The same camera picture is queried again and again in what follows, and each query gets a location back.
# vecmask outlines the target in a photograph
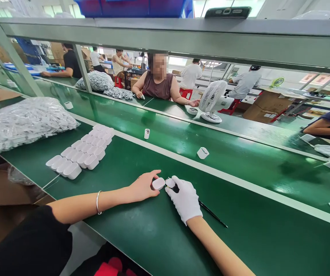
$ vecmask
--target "black sleeve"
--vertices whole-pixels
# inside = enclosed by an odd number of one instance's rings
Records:
[[[59,276],[72,252],[70,225],[37,208],[0,243],[0,276]]]
[[[69,67],[69,68],[73,69],[73,71],[74,71],[74,59],[72,58],[72,55],[69,52],[64,54],[64,56],[63,56],[64,65],[65,65],[65,68]]]

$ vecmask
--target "smartphone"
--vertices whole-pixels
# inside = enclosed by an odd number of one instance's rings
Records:
[[[251,7],[211,8],[205,18],[247,18],[251,10]]]

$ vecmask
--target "white electric fan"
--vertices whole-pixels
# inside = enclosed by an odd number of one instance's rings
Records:
[[[228,109],[233,103],[234,99],[224,97],[225,90],[228,83],[224,80],[217,80],[206,88],[200,100],[199,109],[204,113],[201,117],[211,123],[221,123],[222,119],[214,113],[221,109]]]

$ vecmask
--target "white shirt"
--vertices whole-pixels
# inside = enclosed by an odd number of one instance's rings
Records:
[[[232,78],[234,83],[238,83],[234,90],[229,92],[229,97],[234,99],[244,99],[250,90],[258,85],[261,79],[258,71],[249,71]]]
[[[184,68],[180,73],[183,80],[180,82],[179,86],[186,89],[193,89],[196,84],[196,79],[202,77],[202,69],[198,64],[190,64]]]
[[[124,60],[122,59],[123,56],[118,57],[117,55],[114,55],[117,58],[120,59],[120,61],[122,63],[124,63]],[[112,59],[112,69],[114,70],[114,76],[116,76],[118,73],[120,73],[121,71],[124,70],[124,67],[119,65],[117,62],[114,61],[114,59]]]
[[[91,58],[91,61],[92,61],[92,66],[97,66],[97,65],[100,65],[100,54],[98,52],[91,52],[89,54],[89,57]]]

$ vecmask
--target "brown tank top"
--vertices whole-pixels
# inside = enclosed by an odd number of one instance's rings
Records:
[[[173,74],[166,74],[166,79],[164,79],[161,83],[156,84],[153,81],[151,71],[147,71],[145,83],[143,85],[143,94],[154,98],[170,100],[170,88],[172,87],[173,77]]]

